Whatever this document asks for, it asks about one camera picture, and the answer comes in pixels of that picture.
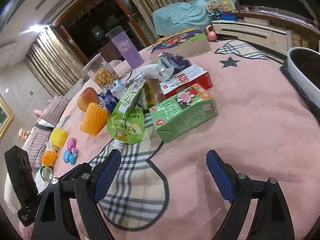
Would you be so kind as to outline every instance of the glass door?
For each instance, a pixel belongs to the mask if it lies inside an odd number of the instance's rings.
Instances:
[[[138,8],[132,0],[115,0],[119,7],[124,11],[128,17],[128,24],[135,32],[140,42],[145,46],[150,46],[156,42],[156,38],[148,27],[147,23],[141,16]]]

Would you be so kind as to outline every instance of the striped pillow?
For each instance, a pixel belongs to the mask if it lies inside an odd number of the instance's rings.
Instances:
[[[55,95],[43,111],[40,118],[56,126],[67,105],[67,100],[63,99],[62,96]]]
[[[46,142],[49,141],[51,131],[41,130],[38,127],[34,128],[32,139],[26,152],[28,153],[30,165],[33,168],[40,168],[41,158],[46,148]]]

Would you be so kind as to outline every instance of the picture frame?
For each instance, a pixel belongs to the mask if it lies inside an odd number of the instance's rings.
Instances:
[[[6,105],[3,98],[0,95],[0,141],[5,131],[12,123],[13,113],[10,108]]]

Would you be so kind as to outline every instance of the red box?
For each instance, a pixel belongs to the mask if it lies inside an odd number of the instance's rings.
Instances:
[[[178,74],[173,75],[167,81],[161,82],[160,88],[164,97],[170,98],[196,83],[204,89],[212,87],[208,71],[198,64],[194,64]]]

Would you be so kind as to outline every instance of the gray star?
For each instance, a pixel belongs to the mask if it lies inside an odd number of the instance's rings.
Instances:
[[[225,67],[229,67],[229,66],[233,66],[236,67],[237,66],[237,62],[240,60],[233,60],[232,57],[229,57],[228,60],[221,60],[220,62],[223,64],[222,68]]]

